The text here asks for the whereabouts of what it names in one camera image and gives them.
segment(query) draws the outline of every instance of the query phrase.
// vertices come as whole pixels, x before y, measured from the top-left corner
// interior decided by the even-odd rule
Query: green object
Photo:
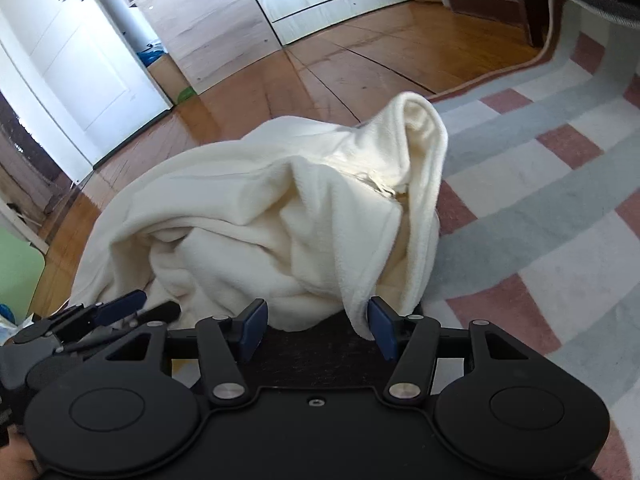
[[[40,251],[0,227],[0,303],[11,308],[18,324],[27,317],[43,270]]]
[[[193,87],[189,86],[178,94],[178,102],[176,104],[179,105],[182,101],[186,101],[189,97],[193,97],[194,95],[197,95],[196,91]]]

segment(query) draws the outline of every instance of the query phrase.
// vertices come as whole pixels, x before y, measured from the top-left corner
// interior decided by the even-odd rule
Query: gray stripe
[[[591,79],[452,136],[443,177],[535,139],[621,96],[636,73],[638,45],[640,31],[611,25],[609,47]]]
[[[567,2],[564,4],[564,11],[562,12],[562,34],[556,46],[556,51],[551,61],[548,63],[533,67],[529,70],[517,72],[515,74],[507,75],[500,79],[495,79],[487,84],[473,88],[469,92],[459,97],[453,97],[439,103],[435,103],[434,106],[438,113],[443,114],[454,108],[476,101],[488,95],[495,94],[506,90],[507,88],[513,88],[522,83],[532,81],[551,72],[555,72],[564,66],[569,60],[575,50],[575,45],[578,41],[578,35],[580,34],[580,16],[582,9],[573,2]]]
[[[640,378],[640,285],[548,357],[613,406]]]
[[[444,236],[425,300],[485,290],[572,240],[640,187],[640,130],[520,202]]]

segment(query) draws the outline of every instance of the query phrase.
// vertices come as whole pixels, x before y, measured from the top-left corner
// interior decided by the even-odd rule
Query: screw
[[[237,399],[244,395],[244,386],[238,383],[222,383],[213,388],[213,394],[223,400]]]
[[[420,387],[413,383],[396,383],[389,388],[389,394],[396,399],[414,399],[420,395]]]

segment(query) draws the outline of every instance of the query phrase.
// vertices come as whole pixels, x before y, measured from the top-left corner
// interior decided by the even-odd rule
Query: rug
[[[541,55],[438,96],[450,135],[423,309],[488,319],[595,390],[594,470],[640,479],[640,9],[550,0]]]

